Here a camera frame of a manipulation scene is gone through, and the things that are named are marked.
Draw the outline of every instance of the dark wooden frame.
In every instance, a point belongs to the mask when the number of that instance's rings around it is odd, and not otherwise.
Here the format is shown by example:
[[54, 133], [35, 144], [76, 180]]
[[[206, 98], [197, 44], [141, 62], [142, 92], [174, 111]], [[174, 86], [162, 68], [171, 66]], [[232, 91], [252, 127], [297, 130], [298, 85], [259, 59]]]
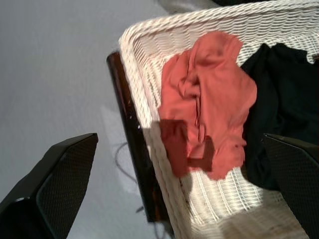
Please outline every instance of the dark wooden frame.
[[148, 222], [169, 221], [119, 52], [107, 57]]

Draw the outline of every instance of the woven texture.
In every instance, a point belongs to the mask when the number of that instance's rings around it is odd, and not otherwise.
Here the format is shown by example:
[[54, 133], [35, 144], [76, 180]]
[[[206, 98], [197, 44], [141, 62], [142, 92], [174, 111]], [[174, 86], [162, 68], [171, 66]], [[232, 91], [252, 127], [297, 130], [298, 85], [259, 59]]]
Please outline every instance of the woven texture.
[[223, 30], [244, 42], [241, 65], [262, 43], [283, 42], [319, 52], [319, 1], [279, 0], [221, 7], [134, 25], [120, 39], [121, 55], [137, 115], [177, 239], [308, 238], [282, 195], [260, 189], [235, 168], [225, 180], [203, 172], [178, 180], [160, 139], [161, 71], [174, 54], [205, 33]]
[[37, 204], [55, 238], [65, 239], [86, 193], [96, 138], [67, 149], [37, 194]]
[[264, 137], [282, 194], [311, 238], [319, 238], [319, 166], [303, 149]]

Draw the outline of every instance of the orange shirt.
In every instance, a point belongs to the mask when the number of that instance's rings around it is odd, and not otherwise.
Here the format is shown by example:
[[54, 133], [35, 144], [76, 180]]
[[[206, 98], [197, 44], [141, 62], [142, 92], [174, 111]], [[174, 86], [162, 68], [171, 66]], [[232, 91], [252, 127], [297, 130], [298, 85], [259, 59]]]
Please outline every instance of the orange shirt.
[[257, 88], [236, 64], [241, 47], [236, 36], [214, 31], [165, 63], [159, 117], [175, 176], [201, 168], [222, 179], [242, 166], [243, 124]]

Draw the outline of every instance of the gray floor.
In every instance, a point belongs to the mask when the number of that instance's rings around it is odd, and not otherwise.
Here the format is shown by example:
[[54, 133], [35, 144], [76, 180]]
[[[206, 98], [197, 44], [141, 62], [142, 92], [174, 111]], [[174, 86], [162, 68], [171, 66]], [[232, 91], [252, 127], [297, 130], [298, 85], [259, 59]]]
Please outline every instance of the gray floor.
[[[68, 238], [156, 238], [136, 213], [135, 183], [114, 163], [126, 140], [105, 59], [128, 26], [160, 15], [154, 0], [0, 1], [0, 200], [51, 145], [97, 132], [87, 194]], [[119, 161], [133, 173], [127, 148]]]

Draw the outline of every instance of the white wicker basket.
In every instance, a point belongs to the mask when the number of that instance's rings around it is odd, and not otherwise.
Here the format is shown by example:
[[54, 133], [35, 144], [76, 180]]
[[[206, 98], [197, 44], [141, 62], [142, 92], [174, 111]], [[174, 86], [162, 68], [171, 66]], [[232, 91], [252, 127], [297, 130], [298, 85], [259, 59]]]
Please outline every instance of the white wicker basket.
[[220, 7], [136, 24], [120, 39], [121, 55], [156, 177], [177, 239], [308, 238], [280, 193], [247, 182], [239, 168], [225, 180], [202, 172], [178, 180], [160, 139], [161, 71], [174, 54], [213, 30], [244, 42], [242, 64], [266, 42], [319, 52], [319, 1], [279, 0]]

